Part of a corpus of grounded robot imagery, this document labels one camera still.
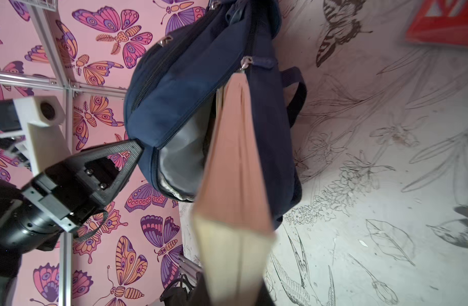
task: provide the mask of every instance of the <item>metal bar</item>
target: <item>metal bar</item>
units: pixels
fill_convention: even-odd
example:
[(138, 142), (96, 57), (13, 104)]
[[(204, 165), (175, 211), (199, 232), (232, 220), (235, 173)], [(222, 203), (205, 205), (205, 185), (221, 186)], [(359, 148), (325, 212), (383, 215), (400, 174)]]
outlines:
[(64, 129), (64, 136), (66, 138), (66, 143), (68, 144), (68, 148), (73, 152), (72, 146), (72, 107), (73, 107), (73, 98), (74, 98), (74, 91), (71, 89), (64, 90), (64, 107), (66, 108), (66, 125)]
[(27, 8), (29, 9), (33, 26), (39, 35), (40, 42), (46, 51), (47, 59), (52, 67), (57, 83), (61, 87), (67, 87), (69, 82), (66, 69), (64, 68), (59, 49), (55, 43), (54, 34), (52, 33), (46, 10), (33, 5), (29, 5)]
[(72, 234), (61, 234), (59, 250), (59, 306), (71, 306), (72, 293)]
[(81, 84), (81, 83), (71, 83), (71, 89), (79, 93), (101, 95), (101, 96), (113, 96), (113, 97), (118, 97), (122, 99), (125, 98), (125, 94), (127, 93), (126, 89), (96, 86), (96, 85)]
[(0, 84), (48, 90), (62, 90), (62, 87), (57, 84), (55, 79), (35, 76), (31, 77), (29, 75), (13, 74), (3, 71), (0, 71)]

